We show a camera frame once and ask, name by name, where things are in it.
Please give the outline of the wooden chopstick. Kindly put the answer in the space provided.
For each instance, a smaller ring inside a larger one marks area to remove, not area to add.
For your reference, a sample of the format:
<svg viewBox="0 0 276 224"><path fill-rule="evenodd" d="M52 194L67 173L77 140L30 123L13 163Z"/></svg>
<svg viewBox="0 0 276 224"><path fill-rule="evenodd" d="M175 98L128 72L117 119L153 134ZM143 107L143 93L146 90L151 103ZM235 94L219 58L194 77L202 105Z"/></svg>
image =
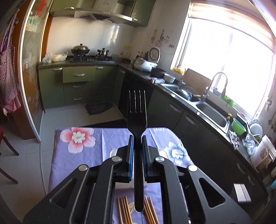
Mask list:
<svg viewBox="0 0 276 224"><path fill-rule="evenodd" d="M119 213L120 224L124 224L123 216L122 216L122 210L121 210L120 198L117 199L117 203L118 203L118 213Z"/></svg>

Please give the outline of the black plastic fork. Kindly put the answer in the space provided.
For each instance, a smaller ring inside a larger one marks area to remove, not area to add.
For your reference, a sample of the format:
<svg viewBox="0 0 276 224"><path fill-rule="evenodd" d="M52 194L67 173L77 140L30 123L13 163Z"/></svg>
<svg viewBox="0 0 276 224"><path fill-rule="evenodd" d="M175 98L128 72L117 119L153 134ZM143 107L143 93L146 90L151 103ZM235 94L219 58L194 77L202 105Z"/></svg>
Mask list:
<svg viewBox="0 0 276 224"><path fill-rule="evenodd" d="M127 127L134 137L134 203L137 212L144 209L144 173L142 158L142 134L147 127L145 92L129 90Z"/></svg>

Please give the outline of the chrome kitchen faucet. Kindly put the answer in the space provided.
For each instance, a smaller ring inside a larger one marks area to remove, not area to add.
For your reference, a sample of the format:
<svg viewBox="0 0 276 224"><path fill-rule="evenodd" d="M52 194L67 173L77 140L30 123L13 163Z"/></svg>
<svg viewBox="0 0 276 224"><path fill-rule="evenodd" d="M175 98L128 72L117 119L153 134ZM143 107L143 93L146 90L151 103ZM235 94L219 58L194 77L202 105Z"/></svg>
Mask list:
<svg viewBox="0 0 276 224"><path fill-rule="evenodd" d="M212 88L217 88L218 87L218 84L219 84L219 81L221 79L221 76L225 77L225 84L224 84L223 90L221 92L221 97L225 97L225 95L226 95L226 87L227 87L227 84L228 84L228 78L227 78L227 76L226 76L226 74L224 72L220 71L220 72L218 72L218 73L216 73L214 75L214 77L212 78L212 80L210 81L210 83L209 83L209 85L207 87L207 90L201 96L201 101L202 102L205 102L205 100L209 96L209 92L210 92L211 87Z"/></svg>

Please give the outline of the purple floral tablecloth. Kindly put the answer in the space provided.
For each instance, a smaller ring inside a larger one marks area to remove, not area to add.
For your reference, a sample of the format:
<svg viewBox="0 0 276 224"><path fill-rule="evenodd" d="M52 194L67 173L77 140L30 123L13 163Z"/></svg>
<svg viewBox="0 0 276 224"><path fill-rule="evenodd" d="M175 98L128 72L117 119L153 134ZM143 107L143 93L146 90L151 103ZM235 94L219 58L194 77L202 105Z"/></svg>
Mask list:
<svg viewBox="0 0 276 224"><path fill-rule="evenodd" d="M78 166L101 165L114 156L117 149L126 146L131 133L126 128L68 127L55 131L51 162L49 191L52 191ZM165 157L180 167L193 164L183 143L168 128L148 128L143 133L147 144L158 149Z"/></svg>

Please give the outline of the dark floor mat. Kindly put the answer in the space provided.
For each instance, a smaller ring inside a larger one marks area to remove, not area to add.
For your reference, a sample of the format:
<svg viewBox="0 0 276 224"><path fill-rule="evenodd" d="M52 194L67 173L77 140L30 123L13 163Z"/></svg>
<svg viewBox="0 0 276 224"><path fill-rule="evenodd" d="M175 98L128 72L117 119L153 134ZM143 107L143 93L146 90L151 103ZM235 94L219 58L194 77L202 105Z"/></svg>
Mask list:
<svg viewBox="0 0 276 224"><path fill-rule="evenodd" d="M112 107L111 103L94 103L85 105L88 115L96 115L109 110Z"/></svg>

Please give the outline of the steel sink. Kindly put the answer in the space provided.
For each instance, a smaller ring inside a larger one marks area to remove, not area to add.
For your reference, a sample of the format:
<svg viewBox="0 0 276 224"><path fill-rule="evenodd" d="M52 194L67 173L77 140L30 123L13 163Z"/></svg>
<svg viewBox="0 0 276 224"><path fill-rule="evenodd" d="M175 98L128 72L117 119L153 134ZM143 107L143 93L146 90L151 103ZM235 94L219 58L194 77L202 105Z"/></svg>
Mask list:
<svg viewBox="0 0 276 224"><path fill-rule="evenodd" d="M196 108L224 133L227 133L230 121L228 121L226 117L224 117L219 111L217 111L207 103L198 103L196 104Z"/></svg>

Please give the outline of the green plastic basin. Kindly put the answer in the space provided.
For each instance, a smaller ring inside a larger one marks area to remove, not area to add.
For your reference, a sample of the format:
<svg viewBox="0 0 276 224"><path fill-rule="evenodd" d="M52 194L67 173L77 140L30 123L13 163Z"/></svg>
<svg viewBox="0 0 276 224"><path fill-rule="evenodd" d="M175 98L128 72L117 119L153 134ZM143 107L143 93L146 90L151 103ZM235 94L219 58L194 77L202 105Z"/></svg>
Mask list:
<svg viewBox="0 0 276 224"><path fill-rule="evenodd" d="M236 118L233 118L231 123L231 130L235 132L237 136L241 136L246 132L245 127Z"/></svg>

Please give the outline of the white bowl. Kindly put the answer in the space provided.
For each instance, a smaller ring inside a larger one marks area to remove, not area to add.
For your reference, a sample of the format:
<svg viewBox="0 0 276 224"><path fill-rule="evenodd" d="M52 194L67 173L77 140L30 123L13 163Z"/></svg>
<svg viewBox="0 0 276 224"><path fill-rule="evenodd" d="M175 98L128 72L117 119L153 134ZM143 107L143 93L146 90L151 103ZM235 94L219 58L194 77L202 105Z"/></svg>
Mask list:
<svg viewBox="0 0 276 224"><path fill-rule="evenodd" d="M175 77L168 73L164 74L163 79L165 80L165 83L167 83L167 84L172 84L175 81Z"/></svg>

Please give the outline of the wooden cutting board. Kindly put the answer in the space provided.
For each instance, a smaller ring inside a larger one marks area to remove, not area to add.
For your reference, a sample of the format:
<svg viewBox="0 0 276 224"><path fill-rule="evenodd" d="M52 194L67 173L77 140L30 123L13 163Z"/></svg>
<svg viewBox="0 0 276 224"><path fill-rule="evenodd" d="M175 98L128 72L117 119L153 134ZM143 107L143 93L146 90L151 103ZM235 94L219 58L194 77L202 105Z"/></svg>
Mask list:
<svg viewBox="0 0 276 224"><path fill-rule="evenodd" d="M192 69L187 69L183 76L183 82L200 90L208 87L211 80Z"/></svg>

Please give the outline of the black inner pot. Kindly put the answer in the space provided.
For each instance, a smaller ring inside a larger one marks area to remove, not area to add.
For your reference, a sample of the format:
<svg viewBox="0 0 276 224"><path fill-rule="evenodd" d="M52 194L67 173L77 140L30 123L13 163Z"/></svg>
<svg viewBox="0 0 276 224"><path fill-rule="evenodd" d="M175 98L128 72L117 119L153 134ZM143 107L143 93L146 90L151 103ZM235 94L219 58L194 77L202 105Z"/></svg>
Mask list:
<svg viewBox="0 0 276 224"><path fill-rule="evenodd" d="M160 68L152 68L150 72L150 77L153 78L163 78L166 71L160 69Z"/></svg>

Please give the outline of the white rice cooker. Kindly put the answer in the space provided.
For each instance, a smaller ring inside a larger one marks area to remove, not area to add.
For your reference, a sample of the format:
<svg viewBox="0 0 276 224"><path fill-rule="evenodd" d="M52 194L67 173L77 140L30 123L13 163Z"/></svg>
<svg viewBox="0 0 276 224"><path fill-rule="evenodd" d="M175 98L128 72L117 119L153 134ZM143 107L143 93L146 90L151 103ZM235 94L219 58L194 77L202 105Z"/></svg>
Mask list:
<svg viewBox="0 0 276 224"><path fill-rule="evenodd" d="M151 48L148 55L148 59L137 58L134 61L134 68L139 71L151 72L152 68L158 66L158 62L160 60L160 49L159 48Z"/></svg>

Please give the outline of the white plastic bucket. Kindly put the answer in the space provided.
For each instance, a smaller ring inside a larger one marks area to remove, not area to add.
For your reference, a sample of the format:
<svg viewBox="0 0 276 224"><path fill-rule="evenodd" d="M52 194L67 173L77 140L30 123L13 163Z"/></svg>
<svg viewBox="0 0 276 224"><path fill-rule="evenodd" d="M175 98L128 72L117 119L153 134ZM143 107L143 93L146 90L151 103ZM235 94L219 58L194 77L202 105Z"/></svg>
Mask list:
<svg viewBox="0 0 276 224"><path fill-rule="evenodd" d="M275 147L267 135L262 137L250 159L257 172L266 170L275 161Z"/></svg>

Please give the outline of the gas stove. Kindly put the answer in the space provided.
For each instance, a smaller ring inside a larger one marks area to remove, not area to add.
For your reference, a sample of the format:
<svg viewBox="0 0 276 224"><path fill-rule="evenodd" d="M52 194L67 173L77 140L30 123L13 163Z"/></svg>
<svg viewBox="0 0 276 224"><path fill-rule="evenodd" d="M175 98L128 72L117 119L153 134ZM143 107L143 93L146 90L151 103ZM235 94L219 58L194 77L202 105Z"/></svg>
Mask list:
<svg viewBox="0 0 276 224"><path fill-rule="evenodd" d="M74 55L72 57L69 57L69 61L71 63L115 63L115 61L112 60L111 57L101 57L98 55Z"/></svg>

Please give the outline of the small steel pot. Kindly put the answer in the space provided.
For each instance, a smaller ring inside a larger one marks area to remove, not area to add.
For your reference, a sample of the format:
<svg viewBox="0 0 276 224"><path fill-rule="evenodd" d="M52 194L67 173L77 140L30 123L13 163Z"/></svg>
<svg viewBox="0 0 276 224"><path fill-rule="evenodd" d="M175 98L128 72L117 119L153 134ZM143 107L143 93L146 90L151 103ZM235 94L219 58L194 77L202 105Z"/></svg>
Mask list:
<svg viewBox="0 0 276 224"><path fill-rule="evenodd" d="M97 50L97 55L99 57L107 57L109 54L109 50L105 49L105 48L102 48L102 49L98 49Z"/></svg>

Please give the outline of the black wok with lid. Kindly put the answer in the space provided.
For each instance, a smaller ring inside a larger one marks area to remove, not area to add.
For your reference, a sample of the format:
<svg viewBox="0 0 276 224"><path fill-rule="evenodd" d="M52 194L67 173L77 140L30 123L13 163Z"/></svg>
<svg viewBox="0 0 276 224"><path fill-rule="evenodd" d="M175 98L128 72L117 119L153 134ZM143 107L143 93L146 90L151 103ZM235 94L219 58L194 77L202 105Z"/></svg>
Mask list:
<svg viewBox="0 0 276 224"><path fill-rule="evenodd" d="M74 46L71 49L71 52L74 55L87 55L90 52L90 49L88 48L88 46L81 43L80 45Z"/></svg>

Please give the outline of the checkered apron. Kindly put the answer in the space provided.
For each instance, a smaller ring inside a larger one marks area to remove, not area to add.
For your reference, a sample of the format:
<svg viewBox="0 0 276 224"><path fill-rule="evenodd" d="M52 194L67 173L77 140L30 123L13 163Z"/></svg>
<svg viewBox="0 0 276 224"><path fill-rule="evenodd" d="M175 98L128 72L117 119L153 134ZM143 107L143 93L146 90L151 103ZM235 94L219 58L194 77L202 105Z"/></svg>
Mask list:
<svg viewBox="0 0 276 224"><path fill-rule="evenodd" d="M4 115L13 113L21 107L18 99L20 91L15 77L15 47L12 45L12 34L17 13L12 16L1 42L1 109Z"/></svg>

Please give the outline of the steel range hood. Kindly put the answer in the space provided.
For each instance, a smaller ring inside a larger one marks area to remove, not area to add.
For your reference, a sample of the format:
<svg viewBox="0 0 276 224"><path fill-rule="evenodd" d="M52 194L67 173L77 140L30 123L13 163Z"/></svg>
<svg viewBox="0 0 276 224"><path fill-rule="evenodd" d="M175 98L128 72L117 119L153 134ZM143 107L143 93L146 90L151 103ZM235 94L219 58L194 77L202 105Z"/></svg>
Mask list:
<svg viewBox="0 0 276 224"><path fill-rule="evenodd" d="M127 1L79 1L74 12L76 19L91 19L97 22L132 22Z"/></svg>

